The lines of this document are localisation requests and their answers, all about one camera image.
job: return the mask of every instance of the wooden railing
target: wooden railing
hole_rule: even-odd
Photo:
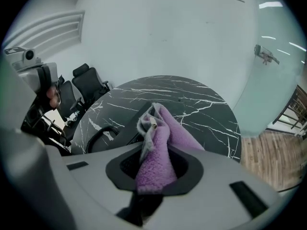
[[[285,111],[287,109],[293,111],[297,117],[285,114]],[[287,121],[281,120],[281,116],[286,116],[292,120],[295,120],[295,123],[292,124]],[[275,124],[277,121],[290,125],[291,129],[293,129],[294,127],[301,128],[301,126],[298,126],[297,124],[300,123],[303,126],[307,121],[307,93],[300,86],[297,85],[291,99],[281,111],[281,113],[277,116],[277,118],[273,121],[273,124]]]

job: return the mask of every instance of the black opening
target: black opening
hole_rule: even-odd
[[[136,153],[132,154],[131,156],[127,157],[120,163],[120,169],[123,171],[127,176],[135,179],[139,169],[140,169],[140,156],[141,151],[139,150]]]
[[[168,154],[177,178],[182,177],[188,170],[188,162],[172,150],[168,150]],[[119,165],[121,171],[132,179],[135,179],[140,169],[140,156],[141,150],[124,159]]]
[[[136,191],[135,177],[140,169],[142,146],[125,152],[106,165],[106,174],[121,190]],[[184,195],[197,185],[203,175],[201,162],[172,146],[168,146],[169,157],[177,180],[163,188],[163,196]]]

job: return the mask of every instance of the black office chair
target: black office chair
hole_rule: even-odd
[[[83,96],[86,108],[89,108],[101,96],[110,91],[108,81],[101,85],[96,69],[83,64],[72,72],[74,78],[72,83],[77,87]]]
[[[75,99],[70,81],[66,81],[63,84],[60,84],[59,90],[61,102],[60,105],[57,107],[57,110],[64,122],[67,121],[67,118],[72,113],[76,111],[80,112],[77,116],[77,120],[71,122],[71,125],[69,127],[65,126],[63,129],[67,141],[71,141],[81,118],[85,114],[85,107],[84,104],[81,102],[81,97],[78,100]]]

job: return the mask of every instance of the person's hand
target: person's hand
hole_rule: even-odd
[[[47,97],[50,99],[49,104],[52,108],[59,106],[59,93],[55,86],[52,86],[47,90]]]

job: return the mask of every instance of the black slot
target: black slot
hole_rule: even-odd
[[[82,162],[77,162],[77,163],[72,163],[72,164],[68,164],[66,165],[67,166],[67,169],[72,171],[72,170],[75,170],[75,169],[78,169],[78,168],[81,168],[81,167],[84,167],[88,165],[87,162],[85,161],[82,161]]]
[[[268,209],[263,201],[243,181],[232,183],[229,186],[253,218]]]
[[[179,179],[188,171],[188,162],[183,157],[170,149],[168,150],[168,155],[171,160],[177,179]]]

